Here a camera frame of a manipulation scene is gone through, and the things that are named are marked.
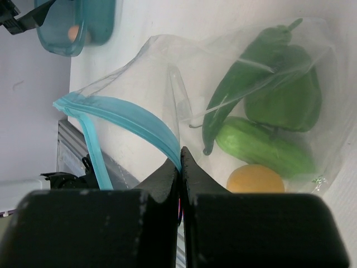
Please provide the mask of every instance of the white table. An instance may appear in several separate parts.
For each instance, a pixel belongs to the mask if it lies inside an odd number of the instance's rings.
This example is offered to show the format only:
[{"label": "white table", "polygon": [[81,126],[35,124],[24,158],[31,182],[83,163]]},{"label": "white table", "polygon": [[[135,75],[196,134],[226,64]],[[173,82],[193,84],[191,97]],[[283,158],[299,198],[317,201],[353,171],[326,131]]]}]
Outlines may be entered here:
[{"label": "white table", "polygon": [[[357,44],[357,2],[353,0],[118,0],[112,38],[101,47],[86,47],[72,58],[70,91],[78,90],[129,62],[152,35],[175,34],[200,40],[229,29],[289,17],[321,17],[328,21],[340,47],[346,93],[353,97]],[[77,122],[69,119],[76,127]],[[341,150],[344,167],[324,198],[357,263],[357,130]]]}]

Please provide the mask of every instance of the green vegetable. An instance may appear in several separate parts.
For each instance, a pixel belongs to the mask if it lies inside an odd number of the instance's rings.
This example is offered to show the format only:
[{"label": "green vegetable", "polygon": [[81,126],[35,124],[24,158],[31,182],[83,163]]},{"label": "green vegetable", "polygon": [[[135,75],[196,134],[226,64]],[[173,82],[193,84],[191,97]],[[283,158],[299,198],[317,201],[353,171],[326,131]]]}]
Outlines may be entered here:
[{"label": "green vegetable", "polygon": [[304,48],[289,46],[280,84],[271,82],[244,98],[247,117],[264,125],[289,131],[309,131],[317,122],[321,110],[321,89],[311,58]]},{"label": "green vegetable", "polygon": [[242,97],[282,67],[283,53],[291,41],[291,31],[301,22],[300,18],[290,26],[279,25],[263,30],[246,48],[239,61],[230,67],[206,109],[216,108],[205,115],[202,125],[205,155],[211,154],[214,139],[224,120]]},{"label": "green vegetable", "polygon": [[271,138],[272,131],[244,118],[228,117],[216,142],[227,154],[248,164],[261,164],[280,176],[291,178],[315,172],[313,159],[297,145]]}]

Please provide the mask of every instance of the teal plastic container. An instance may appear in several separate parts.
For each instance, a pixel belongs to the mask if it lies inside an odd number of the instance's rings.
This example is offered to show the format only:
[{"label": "teal plastic container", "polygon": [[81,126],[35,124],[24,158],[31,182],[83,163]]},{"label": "teal plastic container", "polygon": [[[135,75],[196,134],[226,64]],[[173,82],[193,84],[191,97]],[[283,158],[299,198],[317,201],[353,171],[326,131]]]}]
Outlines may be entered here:
[{"label": "teal plastic container", "polygon": [[[35,0],[35,7],[48,1]],[[49,52],[74,57],[85,45],[106,43],[113,33],[114,18],[115,0],[57,0],[37,34]]]}]

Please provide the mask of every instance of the plastic bag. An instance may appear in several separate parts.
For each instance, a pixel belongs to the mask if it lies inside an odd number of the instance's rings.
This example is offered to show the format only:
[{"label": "plastic bag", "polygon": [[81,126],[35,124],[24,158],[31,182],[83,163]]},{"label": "plastic bag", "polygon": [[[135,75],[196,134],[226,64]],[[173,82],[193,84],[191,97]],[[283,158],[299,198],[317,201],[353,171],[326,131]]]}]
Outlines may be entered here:
[{"label": "plastic bag", "polygon": [[286,192],[321,194],[340,168],[335,48],[317,18],[203,42],[151,37],[125,67],[55,106],[79,120],[101,189],[118,179],[130,188],[167,157],[180,170],[182,146],[224,187],[237,168],[260,164],[282,177]]}]

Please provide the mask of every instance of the blue zipper seal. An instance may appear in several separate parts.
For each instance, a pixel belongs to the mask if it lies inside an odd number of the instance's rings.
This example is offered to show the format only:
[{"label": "blue zipper seal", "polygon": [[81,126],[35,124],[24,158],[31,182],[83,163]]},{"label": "blue zipper seal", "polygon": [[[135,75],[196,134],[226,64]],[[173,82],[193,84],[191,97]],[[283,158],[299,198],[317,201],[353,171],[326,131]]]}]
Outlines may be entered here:
[{"label": "blue zipper seal", "polygon": [[100,189],[113,189],[113,186],[94,124],[87,114],[107,120],[145,139],[163,152],[181,172],[179,141],[164,122],[142,107],[126,100],[104,96],[85,97],[77,92],[57,100],[54,106],[81,124]]}]

